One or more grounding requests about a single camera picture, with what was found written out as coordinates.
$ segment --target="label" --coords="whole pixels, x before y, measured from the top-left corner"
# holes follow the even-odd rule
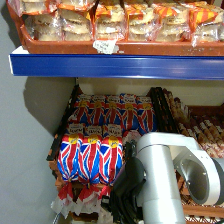
[[[68,127],[69,134],[80,133],[83,134],[83,124],[70,124]]]
[[[104,54],[112,54],[117,40],[95,40],[93,48]]]
[[[121,137],[121,126],[116,124],[108,124],[108,134],[114,137]]]

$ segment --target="plastic wrapper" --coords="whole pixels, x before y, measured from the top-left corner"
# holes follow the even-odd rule
[[[136,95],[120,94],[123,130],[138,130],[138,109]]]
[[[157,131],[157,121],[150,97],[137,97],[139,132],[144,135]]]
[[[112,185],[122,166],[122,130],[120,125],[104,125],[100,147],[100,182]]]
[[[95,4],[95,0],[59,0],[58,8],[73,11],[88,11]]]
[[[9,0],[18,16],[52,13],[57,9],[56,0]]]
[[[190,39],[188,8],[176,3],[152,4],[161,28],[155,41],[176,42]]]
[[[70,211],[74,211],[72,181],[78,180],[78,159],[83,142],[83,125],[69,123],[66,133],[62,138],[58,155],[58,169],[62,174],[65,185],[60,190],[51,208],[57,213],[67,217]]]
[[[87,124],[90,100],[91,96],[88,96],[86,94],[78,95],[74,105],[74,113],[68,120],[73,121],[74,123]]]
[[[95,13],[95,40],[122,40],[125,32],[125,13],[120,1],[100,1]]]
[[[79,182],[88,184],[99,183],[99,151],[102,141],[100,126],[87,126],[79,153]]]
[[[103,125],[104,122],[105,96],[93,95],[89,105],[89,124]]]
[[[153,40],[157,25],[157,16],[153,13],[153,8],[149,8],[144,1],[126,0],[125,11],[128,23],[128,40],[149,41]]]
[[[104,114],[104,124],[121,124],[120,96],[106,96]]]
[[[92,22],[90,11],[60,10],[62,30],[65,41],[90,41],[92,40]]]

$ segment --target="food package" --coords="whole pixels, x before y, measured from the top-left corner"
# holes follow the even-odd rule
[[[80,147],[78,167],[78,179],[84,185],[99,183],[101,141],[102,127],[90,125],[85,128],[85,136]]]
[[[121,124],[120,96],[106,96],[104,115],[104,124]]]
[[[152,4],[152,8],[161,24],[155,41],[176,42],[190,38],[188,8],[176,3]]]
[[[148,41],[154,39],[157,17],[153,8],[143,0],[125,0],[125,12],[128,23],[128,40]]]
[[[104,122],[105,96],[93,95],[89,105],[88,123],[102,126]]]
[[[65,41],[92,40],[92,21],[90,11],[61,9],[62,30]]]
[[[9,0],[18,16],[52,13],[57,9],[56,0]]]
[[[95,40],[122,40],[126,20],[119,0],[101,0],[95,13]]]
[[[100,146],[100,182],[112,185],[122,166],[122,130],[120,125],[104,125]]]
[[[88,123],[88,111],[90,105],[91,96],[86,94],[78,95],[75,105],[74,105],[74,112],[69,117],[69,121],[73,121],[74,123]]]
[[[136,100],[140,134],[144,135],[149,132],[157,131],[156,115],[151,98],[138,96]]]
[[[58,0],[60,9],[68,9],[73,11],[88,11],[94,4],[95,0]]]
[[[51,208],[65,217],[70,211],[74,211],[72,181],[78,180],[78,160],[80,147],[83,142],[83,125],[69,123],[66,133],[62,138],[58,155],[57,166],[65,185],[61,188],[57,198],[51,204]]]
[[[138,130],[138,109],[136,95],[120,94],[122,128],[125,130]]]
[[[189,24],[192,31],[192,45],[200,42],[215,42],[222,38],[224,10],[206,2],[192,3],[189,7]]]

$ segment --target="packaged cake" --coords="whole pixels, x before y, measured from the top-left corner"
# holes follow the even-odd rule
[[[100,182],[113,184],[122,166],[122,130],[120,125],[104,125],[100,146]]]
[[[188,25],[188,8],[176,3],[152,4],[154,12],[159,16],[159,29],[156,41],[176,42],[190,38]]]
[[[90,100],[88,123],[102,126],[104,122],[105,96],[93,95]]]
[[[128,25],[128,40],[148,41],[154,39],[156,17],[153,8],[143,0],[125,0],[125,12]]]
[[[90,11],[61,9],[60,15],[65,41],[90,41],[92,39]]]
[[[95,40],[122,40],[126,21],[119,0],[101,0],[95,13]]]
[[[104,124],[121,124],[120,96],[106,96],[104,115]]]
[[[18,16],[52,13],[57,9],[56,0],[9,0]]]
[[[122,93],[120,97],[123,130],[138,130],[136,95]]]
[[[156,115],[153,109],[151,98],[138,96],[136,100],[139,121],[138,130],[140,134],[144,135],[149,132],[157,131]]]

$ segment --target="store shelf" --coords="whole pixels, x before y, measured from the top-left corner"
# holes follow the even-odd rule
[[[9,56],[15,76],[224,80],[224,56],[29,54]]]

